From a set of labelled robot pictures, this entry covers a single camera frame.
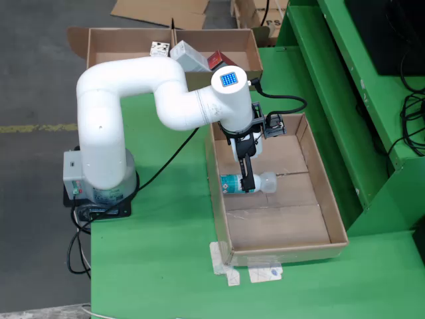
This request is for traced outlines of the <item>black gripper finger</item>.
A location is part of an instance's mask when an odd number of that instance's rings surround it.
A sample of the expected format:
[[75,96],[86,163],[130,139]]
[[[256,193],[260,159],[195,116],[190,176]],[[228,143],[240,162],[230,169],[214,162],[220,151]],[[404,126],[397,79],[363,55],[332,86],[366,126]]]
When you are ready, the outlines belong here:
[[250,156],[245,155],[244,158],[240,158],[239,165],[242,175],[240,179],[241,188],[245,193],[249,193],[251,190],[255,189],[255,179],[252,171]]

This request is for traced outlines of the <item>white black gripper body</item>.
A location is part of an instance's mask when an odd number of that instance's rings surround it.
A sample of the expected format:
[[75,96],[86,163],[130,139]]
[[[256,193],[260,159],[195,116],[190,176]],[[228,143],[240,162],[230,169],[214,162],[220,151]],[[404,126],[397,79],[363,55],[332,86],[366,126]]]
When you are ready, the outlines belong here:
[[231,148],[235,162],[244,159],[246,155],[255,159],[262,153],[262,133],[251,132],[242,138],[232,138]]

